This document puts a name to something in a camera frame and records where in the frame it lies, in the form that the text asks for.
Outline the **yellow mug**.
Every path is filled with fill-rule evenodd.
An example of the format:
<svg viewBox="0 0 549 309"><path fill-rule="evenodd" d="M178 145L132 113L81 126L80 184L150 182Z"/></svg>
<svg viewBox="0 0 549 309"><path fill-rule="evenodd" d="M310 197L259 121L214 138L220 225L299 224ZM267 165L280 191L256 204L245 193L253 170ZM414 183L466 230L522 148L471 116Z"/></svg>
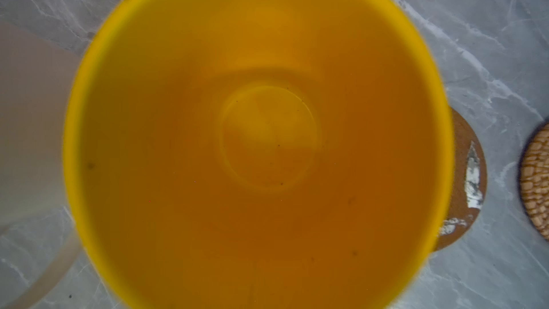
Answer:
<svg viewBox="0 0 549 309"><path fill-rule="evenodd" d="M63 145L128 308L384 308L453 186L443 82L393 0L122 0Z"/></svg>

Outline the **dark brown round coaster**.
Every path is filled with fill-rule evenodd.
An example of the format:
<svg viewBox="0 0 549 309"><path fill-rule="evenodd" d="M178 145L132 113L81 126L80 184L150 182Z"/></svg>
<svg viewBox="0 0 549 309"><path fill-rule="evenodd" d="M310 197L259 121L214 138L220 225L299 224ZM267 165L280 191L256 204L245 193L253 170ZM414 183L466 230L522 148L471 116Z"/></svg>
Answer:
<svg viewBox="0 0 549 309"><path fill-rule="evenodd" d="M455 174L446 219L439 230L435 250L453 244L471 229L483 208L488 185L482 145L473 128L452 110L455 136Z"/></svg>

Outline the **cream white mug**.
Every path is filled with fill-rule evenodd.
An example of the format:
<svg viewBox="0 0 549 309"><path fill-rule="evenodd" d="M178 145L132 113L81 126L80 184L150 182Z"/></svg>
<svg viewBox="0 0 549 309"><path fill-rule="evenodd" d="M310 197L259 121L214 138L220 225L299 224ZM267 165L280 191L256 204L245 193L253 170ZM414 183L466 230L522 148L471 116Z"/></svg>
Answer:
<svg viewBox="0 0 549 309"><path fill-rule="evenodd" d="M62 139L79 58L1 23L1 232L66 204Z"/></svg>

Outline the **woven rattan round coaster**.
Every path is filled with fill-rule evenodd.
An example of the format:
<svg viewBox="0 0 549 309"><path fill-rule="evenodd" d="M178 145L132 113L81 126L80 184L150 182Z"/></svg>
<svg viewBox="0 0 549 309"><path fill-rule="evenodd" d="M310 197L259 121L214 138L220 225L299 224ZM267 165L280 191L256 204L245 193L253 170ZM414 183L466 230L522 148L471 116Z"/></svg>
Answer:
<svg viewBox="0 0 549 309"><path fill-rule="evenodd" d="M548 123L531 137L520 161L520 199L534 228L548 241Z"/></svg>

